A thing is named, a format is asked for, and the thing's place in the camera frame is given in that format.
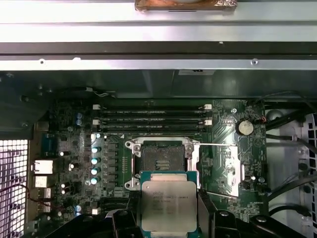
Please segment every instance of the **green pcb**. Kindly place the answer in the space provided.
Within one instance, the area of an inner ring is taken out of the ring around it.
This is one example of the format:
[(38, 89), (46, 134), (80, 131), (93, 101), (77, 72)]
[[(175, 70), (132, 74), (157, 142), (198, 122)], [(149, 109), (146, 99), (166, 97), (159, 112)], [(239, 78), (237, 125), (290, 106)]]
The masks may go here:
[[(65, 216), (69, 219), (74, 217), (76, 205), (81, 205), (85, 212), (91, 212), (102, 199), (104, 204), (123, 206), (124, 201), (120, 199), (129, 194), (125, 184), (143, 169), (168, 171), (171, 167), (186, 171), (189, 162), (183, 156), (184, 145), (173, 140), (176, 137), (226, 145), (199, 145), (197, 163), (200, 187), (211, 193), (219, 209), (230, 210), (244, 221), (267, 212), (262, 201), (267, 186), (262, 104), (222, 99), (101, 98), (95, 102), (57, 102), (51, 115), (50, 134), (58, 141), (57, 153), (70, 152), (69, 156), (59, 158), (63, 165), (56, 171), (57, 183), (80, 184), (78, 192), (72, 195), (60, 194), (60, 187), (55, 190), (58, 203), (71, 199), (71, 211)], [(243, 120), (252, 122), (249, 135), (236, 131)], [(126, 142), (140, 137), (166, 139), (147, 138), (141, 155), (136, 157)], [(98, 152), (92, 153), (94, 147), (99, 148)], [(98, 164), (92, 165), (91, 159), (95, 157), (99, 159)], [(78, 167), (70, 171), (70, 163)], [(100, 172), (96, 176), (98, 183), (92, 184), (91, 170), (95, 167)]]

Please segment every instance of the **blue capacitor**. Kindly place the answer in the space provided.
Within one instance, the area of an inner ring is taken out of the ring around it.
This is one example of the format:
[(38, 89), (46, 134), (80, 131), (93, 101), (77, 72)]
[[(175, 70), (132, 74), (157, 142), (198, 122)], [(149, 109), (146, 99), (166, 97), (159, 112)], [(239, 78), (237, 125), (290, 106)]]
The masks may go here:
[(93, 165), (96, 165), (97, 163), (99, 163), (100, 162), (100, 159), (99, 158), (92, 158), (91, 159), (91, 163), (93, 164)]
[(93, 152), (93, 153), (97, 153), (97, 152), (99, 152), (99, 151), (101, 151), (101, 148), (100, 148), (100, 147), (93, 147), (93, 148), (91, 149), (91, 152)]
[(99, 181), (99, 178), (98, 178), (98, 177), (94, 177), (94, 178), (92, 178), (92, 179), (90, 180), (90, 182), (91, 182), (92, 185), (96, 185), (96, 184), (98, 183), (98, 181)]
[(77, 120), (76, 120), (76, 125), (82, 125), (82, 123), (83, 123), (83, 122), (82, 122), (80, 119), (77, 119)]
[(83, 115), (81, 113), (77, 113), (76, 118), (81, 119), (81, 118), (83, 118)]

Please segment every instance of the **electrolytic capacitor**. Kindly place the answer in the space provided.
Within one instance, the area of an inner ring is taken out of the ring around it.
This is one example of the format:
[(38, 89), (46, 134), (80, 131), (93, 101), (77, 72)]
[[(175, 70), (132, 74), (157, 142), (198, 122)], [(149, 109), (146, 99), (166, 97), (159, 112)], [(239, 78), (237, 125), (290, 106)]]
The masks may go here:
[(83, 124), (83, 122), (80, 119), (76, 120), (76, 125), (81, 126)]
[(61, 191), (61, 194), (66, 194), (66, 193), (68, 193), (70, 191), (70, 189), (68, 188), (68, 187), (66, 187), (65, 189), (63, 189), (62, 191)]
[(100, 158), (92, 158), (91, 159), (91, 163), (93, 164), (93, 165), (96, 165), (97, 163), (100, 163)]
[(66, 188), (66, 187), (69, 187), (69, 186), (70, 186), (70, 182), (62, 183), (60, 185), (61, 188)]
[(60, 156), (68, 156), (68, 155), (70, 155), (70, 152), (69, 152), (69, 151), (61, 151), (61, 152), (59, 153), (59, 155), (60, 155)]
[(81, 210), (82, 210), (81, 206), (77, 205), (75, 207), (75, 212), (81, 212)]
[(100, 168), (93, 168), (92, 170), (91, 170), (91, 174), (92, 175), (96, 175), (96, 174), (98, 174), (100, 172)]
[(83, 118), (83, 115), (81, 113), (77, 113), (76, 118), (81, 119), (81, 118)]
[(93, 178), (91, 178), (90, 183), (92, 185), (96, 185), (99, 181), (100, 181), (99, 177), (93, 177)]
[(99, 151), (101, 151), (101, 148), (100, 148), (100, 147), (93, 147), (93, 148), (91, 149), (91, 152), (93, 152), (93, 153), (97, 153), (97, 152), (99, 152)]

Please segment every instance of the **wire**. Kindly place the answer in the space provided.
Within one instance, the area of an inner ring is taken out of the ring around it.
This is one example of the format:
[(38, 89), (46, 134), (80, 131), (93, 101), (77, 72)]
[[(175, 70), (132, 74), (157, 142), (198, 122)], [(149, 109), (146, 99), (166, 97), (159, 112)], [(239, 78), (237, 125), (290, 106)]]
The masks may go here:
[(308, 175), (305, 178), (300, 178), (300, 179), (298, 179), (296, 181), (289, 182), (288, 184), (284, 185), (281, 189), (270, 193), (267, 196), (267, 201), (271, 201), (274, 198), (278, 197), (279, 195), (281, 195), (281, 194), (283, 194), (285, 192), (288, 192), (288, 191), (290, 191), (290, 190), (292, 190), (294, 188), (297, 188), (297, 187), (302, 186), (302, 185), (304, 185), (306, 183), (313, 182), (313, 181), (316, 181), (316, 180), (317, 180), (317, 175)]
[(303, 215), (304, 217), (311, 217), (311, 213), (307, 207), (297, 205), (297, 204), (290, 204), (290, 205), (284, 205), (275, 207), (274, 209), (270, 210), (268, 214), (272, 216), (273, 214), (284, 211), (284, 210), (293, 210), (296, 211), (298, 214)]
[(97, 92), (94, 92), (94, 94), (96, 94), (98, 97), (105, 97), (105, 96), (109, 96), (109, 93), (101, 93), (101, 94), (98, 94)]
[(14, 185), (9, 186), (9, 187), (5, 187), (5, 188), (3, 188), (3, 189), (0, 190), (0, 193), (2, 193), (2, 192), (4, 192), (4, 191), (7, 191), (7, 190), (9, 190), (9, 189), (11, 189), (11, 188), (14, 188), (14, 187), (18, 187), (18, 186), (21, 186), (21, 187), (23, 187), (23, 188), (26, 189), (26, 197), (27, 197), (27, 199), (31, 200), (32, 202), (40, 203), (40, 204), (42, 204), (42, 205), (44, 205), (44, 206), (50, 207), (50, 205), (48, 205), (48, 204), (46, 204), (46, 203), (44, 203), (44, 202), (42, 202), (42, 201), (36, 200), (36, 199), (34, 199), (34, 198), (31, 198), (31, 197), (30, 197), (30, 189), (29, 189), (27, 186), (25, 186), (25, 185), (23, 185), (23, 184), (20, 184), (20, 183), (19, 183), (19, 184), (14, 184)]
[(284, 115), (280, 118), (276, 118), (270, 122), (268, 122), (265, 125), (266, 130), (272, 130), (275, 128), (279, 128), (287, 123), (290, 123), (291, 121), (294, 121), (296, 119), (300, 119), (301, 117), (304, 117), (308, 114), (312, 113), (312, 109), (308, 108), (308, 109), (300, 109), (300, 110), (296, 110), (294, 112), (291, 112), (287, 115)]
[(281, 135), (271, 135), (271, 134), (266, 134), (266, 137), (269, 138), (269, 139), (273, 139), (273, 140), (286, 140), (286, 141), (299, 142), (299, 143), (305, 145), (312, 152), (317, 154), (317, 148), (315, 146), (311, 145), (310, 143), (307, 143), (306, 141), (304, 141), (301, 138), (292, 137), (292, 136), (284, 136), (284, 135), (283, 136), (281, 136)]
[(255, 105), (256, 103), (258, 103), (259, 101), (261, 101), (261, 100), (263, 100), (265, 98), (272, 97), (272, 96), (277, 96), (277, 95), (282, 95), (282, 94), (295, 94), (295, 95), (298, 95), (303, 100), (303, 102), (307, 104), (307, 106), (309, 106), (315, 113), (317, 113), (317, 108), (312, 103), (310, 103), (310, 101), (307, 100), (307, 98), (304, 95), (302, 95), (300, 92), (297, 92), (297, 91), (281, 91), (281, 92), (275, 92), (275, 93), (267, 94), (267, 95), (264, 95), (264, 96), (256, 99), (253, 102), (253, 105)]

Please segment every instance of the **metal mesh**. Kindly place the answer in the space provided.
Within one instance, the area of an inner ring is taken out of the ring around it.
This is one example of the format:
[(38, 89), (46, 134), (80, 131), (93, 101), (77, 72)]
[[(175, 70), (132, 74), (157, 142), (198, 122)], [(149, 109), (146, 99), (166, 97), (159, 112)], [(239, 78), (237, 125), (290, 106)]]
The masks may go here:
[(26, 190), (12, 186), (26, 185), (27, 154), (27, 140), (0, 140), (0, 238), (23, 235)]

